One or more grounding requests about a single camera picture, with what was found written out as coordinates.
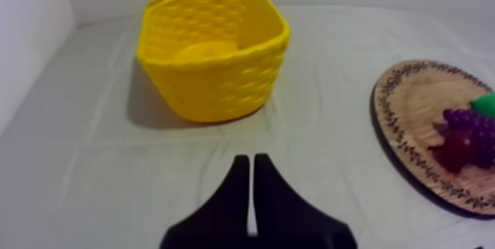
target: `wooden plate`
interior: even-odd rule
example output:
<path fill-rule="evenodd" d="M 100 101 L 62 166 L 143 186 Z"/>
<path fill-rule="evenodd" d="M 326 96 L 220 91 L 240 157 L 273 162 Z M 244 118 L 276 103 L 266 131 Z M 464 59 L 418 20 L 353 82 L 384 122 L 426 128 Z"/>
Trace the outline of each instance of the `wooden plate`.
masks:
<path fill-rule="evenodd" d="M 446 108 L 469 108 L 491 88 L 461 69 L 431 60 L 411 60 L 388 69 L 374 89 L 376 118 L 400 162 L 447 202 L 478 214 L 495 214 L 495 170 L 447 172 L 428 146 L 443 143 L 436 130 Z"/>

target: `plastic basket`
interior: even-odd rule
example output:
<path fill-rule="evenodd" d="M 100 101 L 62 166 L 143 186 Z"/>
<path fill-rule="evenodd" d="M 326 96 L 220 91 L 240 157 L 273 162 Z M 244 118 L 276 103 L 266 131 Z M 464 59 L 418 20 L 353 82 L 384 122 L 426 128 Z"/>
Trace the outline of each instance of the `plastic basket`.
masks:
<path fill-rule="evenodd" d="M 179 116 L 225 121 L 267 101 L 289 32 L 270 0 L 155 0 L 138 60 Z"/>

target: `green fruit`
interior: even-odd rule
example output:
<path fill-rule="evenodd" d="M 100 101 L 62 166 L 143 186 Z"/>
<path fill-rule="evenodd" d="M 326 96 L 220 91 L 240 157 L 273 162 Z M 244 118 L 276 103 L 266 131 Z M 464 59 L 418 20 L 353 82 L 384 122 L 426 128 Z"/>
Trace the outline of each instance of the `green fruit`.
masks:
<path fill-rule="evenodd" d="M 495 94 L 486 94 L 471 101 L 473 109 L 483 116 L 495 117 Z"/>

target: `white table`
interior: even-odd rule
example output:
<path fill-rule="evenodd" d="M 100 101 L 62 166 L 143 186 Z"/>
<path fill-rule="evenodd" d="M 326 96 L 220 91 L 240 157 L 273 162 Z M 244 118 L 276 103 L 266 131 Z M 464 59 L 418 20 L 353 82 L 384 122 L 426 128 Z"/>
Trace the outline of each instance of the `white table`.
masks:
<path fill-rule="evenodd" d="M 75 32 L 0 140 L 0 248 L 157 248 L 236 154 L 256 152 L 360 248 L 495 248 L 494 221 L 452 214 L 406 182 L 369 114 L 374 83 L 402 60 L 442 60 L 494 86 L 493 32 L 392 10 L 281 11 L 292 40 L 270 101 L 219 126 L 170 113 L 134 61 L 138 18 Z"/>

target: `basket rim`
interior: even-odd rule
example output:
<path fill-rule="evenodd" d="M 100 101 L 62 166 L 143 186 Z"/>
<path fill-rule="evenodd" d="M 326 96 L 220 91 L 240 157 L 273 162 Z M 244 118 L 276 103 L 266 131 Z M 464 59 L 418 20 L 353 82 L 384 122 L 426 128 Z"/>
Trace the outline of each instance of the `basket rim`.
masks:
<path fill-rule="evenodd" d="M 185 70 L 193 69 L 194 67 L 198 68 L 198 66 L 201 66 L 202 68 L 209 66 L 215 66 L 215 67 L 228 66 L 232 63 L 235 63 L 237 60 L 249 60 L 265 55 L 268 52 L 274 52 L 279 49 L 285 50 L 285 46 L 287 46 L 290 37 L 289 23 L 287 23 L 287 21 L 282 17 L 282 15 L 278 11 L 274 3 L 271 0 L 266 0 L 266 2 L 270 5 L 270 7 L 275 12 L 279 21 L 282 24 L 281 33 L 269 39 L 268 41 L 235 52 L 230 52 L 215 57 L 208 57 L 202 60 L 170 61 L 155 57 L 148 57 L 144 53 L 144 43 L 141 42 L 141 39 L 144 36 L 143 32 L 146 31 L 148 25 L 147 21 L 150 18 L 150 12 L 152 12 L 156 7 L 160 6 L 163 1 L 169 1 L 169 0 L 153 0 L 147 5 L 146 10 L 144 11 L 144 18 L 141 23 L 141 34 L 139 37 L 138 50 L 137 50 L 138 61 L 143 65 L 155 66 L 155 67 L 172 66 L 177 69 L 185 69 Z"/>

